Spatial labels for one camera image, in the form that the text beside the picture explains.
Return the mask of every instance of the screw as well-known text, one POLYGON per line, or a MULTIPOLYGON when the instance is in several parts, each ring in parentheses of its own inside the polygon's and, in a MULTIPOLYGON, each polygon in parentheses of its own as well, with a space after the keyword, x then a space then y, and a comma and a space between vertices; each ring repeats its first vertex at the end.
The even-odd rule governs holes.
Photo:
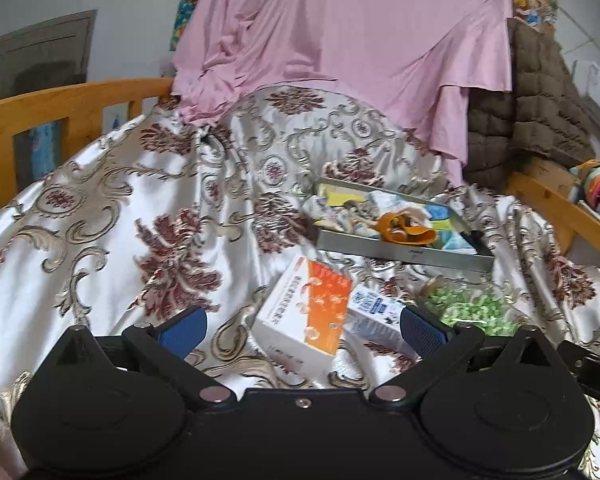
POLYGON ((400 386, 380 386, 376 390, 376 397, 386 402, 398 402, 407 396, 407 392, 400 386))
POLYGON ((311 401, 309 399, 305 399, 304 397, 296 399, 296 406, 298 408, 310 408, 311 404, 311 401))
POLYGON ((231 397, 231 390, 224 386, 207 386, 200 390, 200 399, 206 402, 223 402, 231 397))

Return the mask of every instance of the orange and white box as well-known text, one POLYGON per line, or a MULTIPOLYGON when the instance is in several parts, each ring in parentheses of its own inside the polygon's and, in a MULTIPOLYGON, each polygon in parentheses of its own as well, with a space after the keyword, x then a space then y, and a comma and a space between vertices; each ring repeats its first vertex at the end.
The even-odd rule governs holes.
POLYGON ((298 256, 276 283, 251 329, 275 362, 303 376, 328 370, 338 351, 352 282, 298 256))

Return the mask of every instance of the cardboard box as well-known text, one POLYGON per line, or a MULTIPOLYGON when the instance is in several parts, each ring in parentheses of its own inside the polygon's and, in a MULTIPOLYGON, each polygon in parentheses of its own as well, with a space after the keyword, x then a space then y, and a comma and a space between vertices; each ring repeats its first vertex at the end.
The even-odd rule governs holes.
POLYGON ((404 305, 386 298, 364 285, 356 285, 347 303, 344 330, 389 350, 417 358, 400 332, 400 314, 404 305))
POLYGON ((547 189, 570 200, 570 202, 573 202, 572 199, 575 198, 574 193, 577 194, 578 187, 580 186, 580 180, 575 175, 569 173, 565 167, 537 156, 532 156, 523 163, 522 173, 537 180, 547 189))
POLYGON ((351 285, 324 264, 298 256, 256 315, 254 338, 288 370, 319 375, 338 351, 351 285))

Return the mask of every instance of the bed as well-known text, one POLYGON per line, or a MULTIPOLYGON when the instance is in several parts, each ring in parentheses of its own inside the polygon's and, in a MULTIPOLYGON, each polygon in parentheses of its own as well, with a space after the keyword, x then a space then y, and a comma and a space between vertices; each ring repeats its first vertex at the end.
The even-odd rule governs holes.
MULTIPOLYGON (((342 94, 266 87, 199 128, 180 122, 170 88, 166 78, 120 80, 0 101, 0 456, 12 476, 23 468, 10 439, 13 405, 72 324, 117 334, 199 304, 207 338, 187 361, 238 395, 250 386, 369 390, 414 365, 348 335, 320 376, 295 376, 267 358, 251 319, 300 253, 405 300, 433 279, 494 292, 552 342, 600 354, 600 270, 560 252, 575 232, 600 248, 600 226, 576 206, 520 174, 509 196, 450 189, 438 155, 342 94), (142 115, 151 97, 158 104, 142 115), (101 136, 102 108, 125 102, 129 120, 101 136), (64 121, 64 164, 16 193, 12 137, 51 120, 64 121), (317 251, 302 204, 318 176, 448 203, 485 233, 493 272, 317 251)), ((600 478, 600 402, 590 403, 597 438, 582 467, 600 478)))

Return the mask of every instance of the white box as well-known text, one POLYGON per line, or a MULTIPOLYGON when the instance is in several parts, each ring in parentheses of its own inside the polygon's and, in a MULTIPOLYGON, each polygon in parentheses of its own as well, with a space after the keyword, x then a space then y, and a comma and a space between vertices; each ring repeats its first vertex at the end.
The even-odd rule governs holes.
POLYGON ((362 339, 378 343, 393 352, 417 357, 416 352, 402 339, 400 314, 404 305, 356 285, 347 304, 344 330, 362 339))
POLYGON ((338 351, 352 282, 298 256, 265 300, 251 329, 270 359, 303 376, 328 370, 338 351))

